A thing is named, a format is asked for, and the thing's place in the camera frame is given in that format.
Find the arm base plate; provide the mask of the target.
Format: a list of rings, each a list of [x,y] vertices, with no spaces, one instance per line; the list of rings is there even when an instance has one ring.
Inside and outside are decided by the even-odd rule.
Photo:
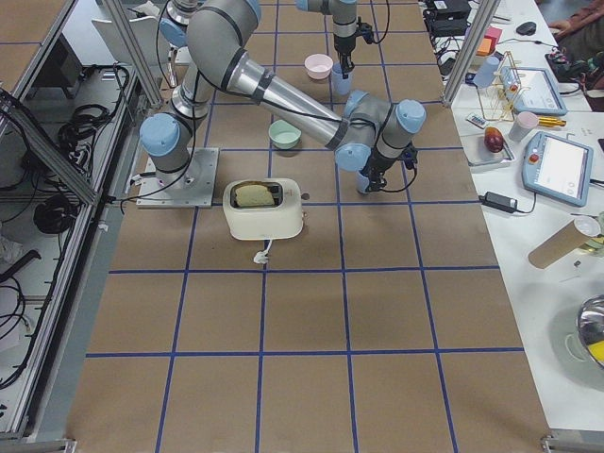
[[[210,208],[219,154],[217,147],[196,147],[183,176],[158,172],[148,158],[145,171],[153,175],[142,180],[136,204],[145,209]]]

